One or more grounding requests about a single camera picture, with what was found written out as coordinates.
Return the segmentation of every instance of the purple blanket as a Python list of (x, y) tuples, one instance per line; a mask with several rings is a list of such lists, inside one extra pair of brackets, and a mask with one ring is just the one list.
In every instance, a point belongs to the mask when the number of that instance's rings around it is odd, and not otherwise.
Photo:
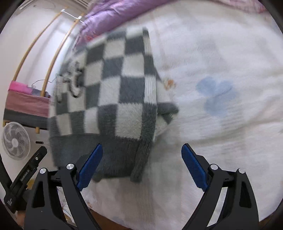
[(101, 0), (86, 15), (77, 45), (172, 0)]

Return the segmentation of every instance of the white bed sheet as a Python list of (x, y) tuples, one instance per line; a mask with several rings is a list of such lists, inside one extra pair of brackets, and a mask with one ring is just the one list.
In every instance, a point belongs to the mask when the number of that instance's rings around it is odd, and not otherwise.
[[(187, 142), (224, 170), (246, 170), (260, 219), (276, 209), (283, 197), (283, 36), (269, 20), (183, 0), (124, 25), (148, 28), (156, 68), (175, 81), (170, 93), (180, 112), (157, 138), (140, 184), (108, 179), (83, 190), (93, 210), (132, 229), (182, 229), (203, 195), (181, 158)], [(203, 79), (221, 96), (206, 94)], [(210, 223), (220, 210), (221, 202)]]

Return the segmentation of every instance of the checkered sweater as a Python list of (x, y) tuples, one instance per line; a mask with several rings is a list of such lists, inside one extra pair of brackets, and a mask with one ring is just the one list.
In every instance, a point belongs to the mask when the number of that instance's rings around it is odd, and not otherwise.
[(49, 126), (56, 166), (75, 163), (100, 143), (96, 181), (140, 181), (155, 136), (178, 112), (154, 67), (148, 31), (138, 28), (101, 35), (67, 58), (53, 98)]

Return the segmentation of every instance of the white wall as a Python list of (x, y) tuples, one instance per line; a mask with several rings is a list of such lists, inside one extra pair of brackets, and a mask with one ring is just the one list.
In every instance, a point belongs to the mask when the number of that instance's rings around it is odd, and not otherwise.
[[(0, 117), (3, 117), (5, 101), (7, 97), (7, 91), (9, 84), (13, 79), (15, 71), (25, 53), (30, 46), (34, 38), (38, 33), (47, 25), (52, 18), (62, 9), (63, 5), (55, 1), (55, 9), (44, 9), (53, 6), (49, 2), (38, 0), (35, 4), (32, 4), (19, 15), (14, 15), (9, 20), (4, 30), (0, 34)], [(79, 16), (81, 12), (74, 8), (70, 8), (67, 12), (74, 16)], [(38, 42), (35, 44), (30, 54), (28, 55), (22, 70), (19, 73), (17, 81), (28, 84), (31, 86), (36, 80), (44, 79), (50, 62), (61, 43), (63, 37), (70, 29), (74, 19), (66, 14), (62, 14), (41, 36)], [(58, 73), (60, 65), (65, 56), (68, 47), (71, 45), (72, 36), (75, 37), (78, 33), (78, 26), (72, 32), (64, 47), (62, 48), (57, 61), (52, 70), (50, 80), (55, 78), (55, 74)], [(37, 89), (41, 90), (43, 81), (35, 84)], [(47, 91), (52, 92), (53, 84), (48, 84)], [(35, 153), (40, 145), (35, 144), (36, 140), (41, 140), (46, 143), (48, 148), (48, 132), (41, 131), (40, 134), (35, 134), (34, 129), (27, 128), (27, 131), (31, 140), (31, 151), (29, 157)], [(2, 156), (3, 163), (10, 175), (14, 180), (21, 168), (25, 165), (29, 157), (25, 161), (15, 161), (9, 158), (2, 145), (0, 144), (0, 154)], [(54, 169), (51, 154), (48, 153), (45, 159), (41, 162), (40, 167), (47, 167)], [(0, 185), (0, 198), (4, 198), (4, 189)]]

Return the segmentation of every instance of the white fan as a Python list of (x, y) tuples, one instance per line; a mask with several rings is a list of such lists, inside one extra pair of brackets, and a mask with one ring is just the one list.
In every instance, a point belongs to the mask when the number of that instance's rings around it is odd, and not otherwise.
[(7, 155), (17, 161), (25, 159), (31, 148), (27, 131), (17, 122), (6, 124), (2, 134), (2, 144)]

